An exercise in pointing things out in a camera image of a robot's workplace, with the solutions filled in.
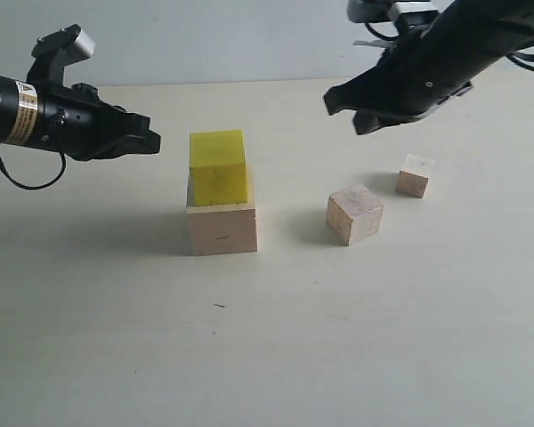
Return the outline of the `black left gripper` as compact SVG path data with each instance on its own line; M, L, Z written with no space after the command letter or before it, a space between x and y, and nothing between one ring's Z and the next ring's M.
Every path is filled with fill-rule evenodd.
M102 101L92 85L64 84L65 69L93 56L94 44L36 44L26 82L37 91L37 119L26 145L76 161L153 155L161 136L150 119Z

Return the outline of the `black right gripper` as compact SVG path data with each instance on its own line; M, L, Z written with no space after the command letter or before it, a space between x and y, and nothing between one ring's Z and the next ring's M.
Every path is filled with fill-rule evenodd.
M357 135L425 118L507 54L506 8L446 8L429 26L399 32L375 67L332 86L330 116L356 111Z

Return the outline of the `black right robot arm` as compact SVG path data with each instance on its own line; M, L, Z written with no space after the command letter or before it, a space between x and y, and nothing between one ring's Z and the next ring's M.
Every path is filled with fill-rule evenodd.
M506 58L534 72L534 1L351 1L348 19L374 32L383 52L373 68L324 94L330 116L354 113L358 135L427 117L473 87ZM375 32L391 22L395 36Z

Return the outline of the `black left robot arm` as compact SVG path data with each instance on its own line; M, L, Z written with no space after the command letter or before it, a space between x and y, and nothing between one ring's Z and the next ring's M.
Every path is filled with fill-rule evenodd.
M149 117L103 101L92 85L63 84L69 52L35 47L25 82L0 76L0 142L79 162L157 154L161 137Z

